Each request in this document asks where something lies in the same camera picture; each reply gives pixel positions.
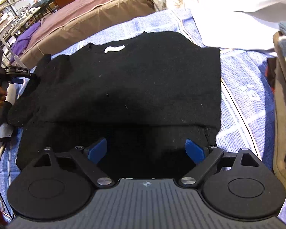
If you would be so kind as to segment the black knit sweater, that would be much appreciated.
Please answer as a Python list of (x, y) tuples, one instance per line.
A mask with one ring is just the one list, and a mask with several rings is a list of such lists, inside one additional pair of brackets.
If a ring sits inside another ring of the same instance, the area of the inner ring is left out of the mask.
[(45, 147), (66, 152), (107, 140), (110, 174), (187, 167), (184, 145), (216, 143), (221, 127), (221, 60), (174, 31), (44, 56), (36, 79), (9, 111), (23, 129), (16, 164)]

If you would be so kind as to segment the purple garment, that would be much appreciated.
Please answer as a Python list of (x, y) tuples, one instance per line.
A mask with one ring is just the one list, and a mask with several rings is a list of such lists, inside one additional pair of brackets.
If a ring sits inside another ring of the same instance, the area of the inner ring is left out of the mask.
[(18, 57), (20, 57), (24, 53), (25, 49), (27, 48), (32, 38), (32, 35), (35, 33), (36, 30), (39, 29), (40, 26), (41, 26), (41, 22), (38, 21), (32, 26), (30, 26), (26, 31), (24, 31), (13, 44), (11, 48), (13, 53), (15, 53)]

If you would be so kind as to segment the pink and tan bed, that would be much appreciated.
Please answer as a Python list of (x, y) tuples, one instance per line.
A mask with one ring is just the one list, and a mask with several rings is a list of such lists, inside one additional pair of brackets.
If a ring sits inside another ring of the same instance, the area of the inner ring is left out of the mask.
[(55, 55), (106, 28), (152, 13), (151, 0), (75, 0), (41, 20), (20, 60), (33, 68), (44, 54)]

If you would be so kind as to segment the white pillow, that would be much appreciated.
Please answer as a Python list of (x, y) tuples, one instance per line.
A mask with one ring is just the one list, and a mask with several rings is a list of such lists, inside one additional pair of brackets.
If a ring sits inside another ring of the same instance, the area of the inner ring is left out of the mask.
[(267, 51), (286, 22), (286, 0), (192, 0), (188, 7), (207, 47)]

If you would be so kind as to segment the wall display shelves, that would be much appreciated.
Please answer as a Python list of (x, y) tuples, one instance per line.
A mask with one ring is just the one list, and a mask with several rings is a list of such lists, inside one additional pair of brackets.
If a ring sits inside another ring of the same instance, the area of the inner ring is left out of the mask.
[(48, 14), (57, 11), (52, 0), (24, 0), (25, 6), (15, 7), (15, 0), (0, 0), (0, 35), (5, 41), (18, 38), (22, 32)]

